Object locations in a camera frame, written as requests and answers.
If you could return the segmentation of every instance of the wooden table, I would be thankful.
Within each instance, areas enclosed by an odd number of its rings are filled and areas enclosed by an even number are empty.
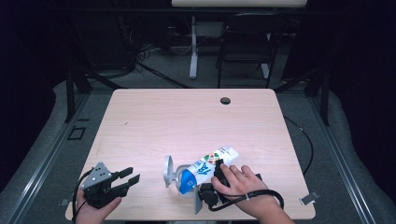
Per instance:
[[[228,97],[231,103],[223,105],[222,97]],[[315,216],[312,204],[302,205],[299,201],[308,190],[271,90],[114,91],[81,174],[99,161],[111,172],[132,166],[133,175],[140,174],[140,182],[130,187],[121,205],[107,219],[252,219],[235,205],[211,212],[204,204],[195,215],[193,198],[180,197],[175,183],[165,187],[166,155],[172,156],[176,170],[226,145],[240,154],[233,164],[248,165],[262,175],[270,189],[283,196],[285,211],[291,218]],[[125,181],[114,182],[112,187]],[[72,217],[71,204],[66,217]]]

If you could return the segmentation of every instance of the chair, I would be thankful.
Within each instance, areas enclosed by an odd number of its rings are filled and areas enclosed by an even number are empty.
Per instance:
[[[222,63],[262,63],[269,65],[265,88],[268,88],[278,42],[288,28],[286,18],[275,14],[237,13],[222,26],[217,61],[218,88],[221,82]]]

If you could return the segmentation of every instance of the hand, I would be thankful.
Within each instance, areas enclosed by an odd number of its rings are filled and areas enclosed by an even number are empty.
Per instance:
[[[105,222],[105,218],[116,209],[117,206],[122,201],[121,197],[115,198],[111,203],[106,205],[103,208],[97,209],[94,208],[87,203],[84,203],[86,200],[84,198],[84,190],[79,189],[77,192],[77,224],[100,224]]]
[[[230,183],[230,187],[222,185],[213,176],[212,185],[217,192],[227,195],[244,195],[251,191],[268,189],[267,185],[246,165],[241,167],[241,171],[234,165],[229,168],[225,164],[222,164],[220,169]],[[235,197],[227,198],[231,201],[236,199]],[[276,199],[270,195],[250,198],[249,201],[241,201],[236,206],[245,213],[257,218],[261,223],[292,223],[292,220],[282,210]]]

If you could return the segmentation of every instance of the table leg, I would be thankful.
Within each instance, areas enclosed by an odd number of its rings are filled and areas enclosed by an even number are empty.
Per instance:
[[[197,66],[198,66],[198,53],[197,53],[197,35],[196,35],[196,23],[195,17],[191,20],[191,65],[190,65],[190,78],[197,78]]]
[[[261,68],[262,68],[262,77],[264,79],[268,78],[268,75],[270,73],[270,70],[268,69],[268,63],[262,63]]]

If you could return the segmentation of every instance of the table hole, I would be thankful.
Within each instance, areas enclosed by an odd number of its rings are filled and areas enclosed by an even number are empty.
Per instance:
[[[223,105],[229,105],[230,102],[231,102],[231,100],[230,100],[230,98],[228,98],[228,97],[223,97],[223,98],[220,99],[220,102],[221,102]]]

